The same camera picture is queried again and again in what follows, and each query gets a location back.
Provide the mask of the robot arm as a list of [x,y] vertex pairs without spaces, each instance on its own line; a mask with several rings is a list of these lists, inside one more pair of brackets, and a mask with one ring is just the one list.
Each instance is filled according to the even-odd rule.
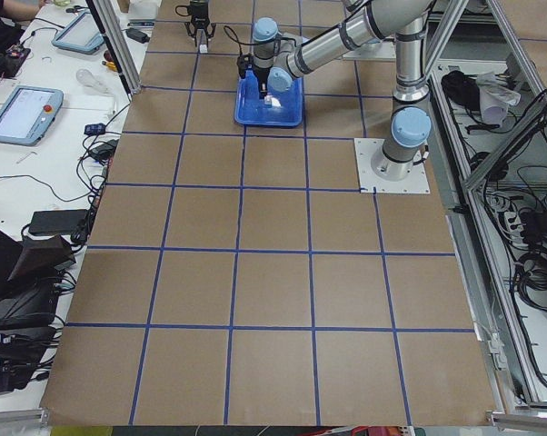
[[391,127],[381,150],[372,158],[372,168],[382,179],[398,182],[414,167],[414,157],[432,130],[424,66],[430,4],[421,0],[373,0],[348,1],[345,5],[348,17],[308,41],[281,32],[270,17],[259,19],[253,29],[252,52],[238,64],[239,75],[252,70],[261,96],[270,91],[283,93],[332,60],[392,37],[396,86]]
[[199,33],[206,41],[214,37],[216,24],[209,16],[209,2],[206,0],[191,0],[186,7],[190,20],[185,24],[187,34],[193,38],[194,44],[199,44]]

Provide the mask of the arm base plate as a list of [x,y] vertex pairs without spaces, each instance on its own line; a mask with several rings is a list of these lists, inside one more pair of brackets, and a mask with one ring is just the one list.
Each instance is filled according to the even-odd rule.
[[383,154],[382,138],[354,138],[361,193],[429,194],[430,186],[419,151],[408,163],[395,163]]

